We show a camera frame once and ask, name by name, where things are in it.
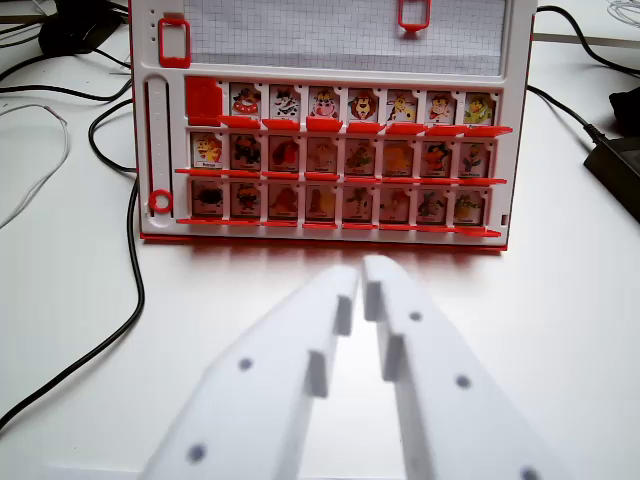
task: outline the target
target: guess who game board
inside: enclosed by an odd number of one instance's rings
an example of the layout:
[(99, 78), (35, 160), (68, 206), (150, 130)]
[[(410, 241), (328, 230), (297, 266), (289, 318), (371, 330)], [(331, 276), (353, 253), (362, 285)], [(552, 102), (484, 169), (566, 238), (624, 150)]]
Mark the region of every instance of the guess who game board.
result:
[(130, 2), (142, 236), (505, 249), (535, 8)]

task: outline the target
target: black device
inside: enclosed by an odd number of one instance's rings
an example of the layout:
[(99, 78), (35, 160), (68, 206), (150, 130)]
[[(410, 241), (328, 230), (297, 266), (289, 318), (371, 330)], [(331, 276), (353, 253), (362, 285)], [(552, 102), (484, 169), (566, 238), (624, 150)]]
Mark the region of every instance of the black device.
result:
[(640, 137), (603, 136), (584, 166), (640, 222)]
[(42, 24), (38, 43), (46, 56), (89, 53), (124, 22), (108, 0), (55, 0), (57, 13)]

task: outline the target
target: white table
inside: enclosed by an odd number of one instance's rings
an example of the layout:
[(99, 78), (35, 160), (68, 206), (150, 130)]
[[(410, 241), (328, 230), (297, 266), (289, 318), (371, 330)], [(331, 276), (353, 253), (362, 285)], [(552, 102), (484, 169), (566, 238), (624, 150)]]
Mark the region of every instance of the white table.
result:
[[(626, 25), (607, 13), (607, 0), (538, 0), (538, 5), (557, 5), (567, 10), (578, 22), (582, 33), (598, 44), (603, 40), (613, 40), (607, 44), (629, 45), (637, 42), (640, 48), (640, 28)], [(534, 32), (537, 34), (575, 37), (575, 32), (567, 20), (553, 12), (536, 15)]]
[[(23, 47), (2, 62), (34, 48)], [(104, 50), (124, 58), (126, 32)], [(632, 64), (629, 49), (598, 51)], [(3, 85), (115, 92), (124, 78), (107, 75), (117, 69), (94, 57), (37, 65)], [(594, 66), (579, 46), (548, 43), (534, 46), (530, 79), (599, 126), (610, 122), (608, 94), (637, 86)], [(0, 412), (104, 339), (136, 301), (125, 239), (131, 181), (102, 165), (86, 139), (107, 107), (55, 94), (28, 98), (68, 120), (73, 147), (0, 233)], [(0, 109), (26, 101), (3, 97)], [(35, 111), (0, 120), (0, 214), (57, 159), (54, 125)], [(132, 165), (131, 130), (130, 115), (116, 116), (98, 143)], [(385, 252), (449, 315), (573, 478), (635, 480), (640, 226), (582, 167), (578, 130), (539, 98), (527, 99), (508, 252)], [(138, 242), (147, 290), (140, 323), (0, 437), (0, 478), (36, 479), (45, 465), (142, 469), (217, 354), (316, 272), (358, 265), (375, 250)], [(315, 405), (302, 473), (404, 475), (393, 391), (380, 380), (374, 326), (361, 318), (340, 341), (330, 400)]]

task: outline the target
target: white cable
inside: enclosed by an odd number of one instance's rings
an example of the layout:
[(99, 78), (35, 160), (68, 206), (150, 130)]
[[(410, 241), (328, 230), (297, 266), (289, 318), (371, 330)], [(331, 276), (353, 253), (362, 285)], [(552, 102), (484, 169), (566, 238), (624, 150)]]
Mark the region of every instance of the white cable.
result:
[(51, 176), (54, 173), (56, 173), (58, 169), (64, 164), (65, 160), (69, 156), (69, 151), (71, 150), (71, 136), (69, 135), (69, 130), (67, 130), (66, 120), (62, 118), (60, 115), (58, 115), (56, 112), (54, 112), (50, 107), (47, 107), (46, 105), (39, 105), (37, 103), (21, 105), (19, 107), (10, 108), (9, 110), (6, 110), (0, 113), (0, 117), (2, 117), (3, 115), (6, 115), (7, 113), (15, 112), (16, 110), (22, 110), (23, 108), (29, 108), (29, 107), (44, 108), (47, 112), (49, 112), (51, 115), (56, 117), (56, 119), (58, 119), (58, 121), (60, 122), (60, 125), (62, 125), (62, 131), (64, 132), (64, 151), (62, 152), (62, 157), (60, 157), (60, 161), (56, 164), (56, 166), (53, 167), (53, 169), (49, 171), (47, 174), (45, 174), (42, 178), (40, 178), (40, 180), (34, 183), (33, 186), (29, 190), (27, 190), (27, 193), (25, 193), (24, 197), (22, 197), (22, 200), (18, 202), (18, 205), (16, 206), (16, 208), (13, 209), (13, 211), (9, 214), (9, 216), (6, 219), (0, 221), (0, 230), (6, 227), (9, 224), (9, 222), (11, 222), (14, 218), (20, 215), (20, 213), (22, 213), (22, 211), (27, 207), (27, 205), (29, 205), (31, 200), (33, 200), (33, 197), (36, 196), (36, 194), (42, 188), (42, 186), (46, 183), (46, 181), (49, 180)]
[(640, 28), (639, 0), (607, 0), (607, 12), (616, 20), (632, 27)]

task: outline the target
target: cartoon lion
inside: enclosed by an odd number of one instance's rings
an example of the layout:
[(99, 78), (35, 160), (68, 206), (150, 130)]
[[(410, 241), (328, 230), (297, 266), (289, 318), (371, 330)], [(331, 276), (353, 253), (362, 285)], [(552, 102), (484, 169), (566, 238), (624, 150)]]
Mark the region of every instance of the cartoon lion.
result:
[(196, 140), (196, 150), (201, 160), (216, 163), (222, 154), (222, 142), (213, 135), (207, 135)]
[(362, 91), (349, 102), (349, 106), (351, 107), (351, 115), (358, 120), (366, 120), (376, 113), (378, 101), (371, 93)]

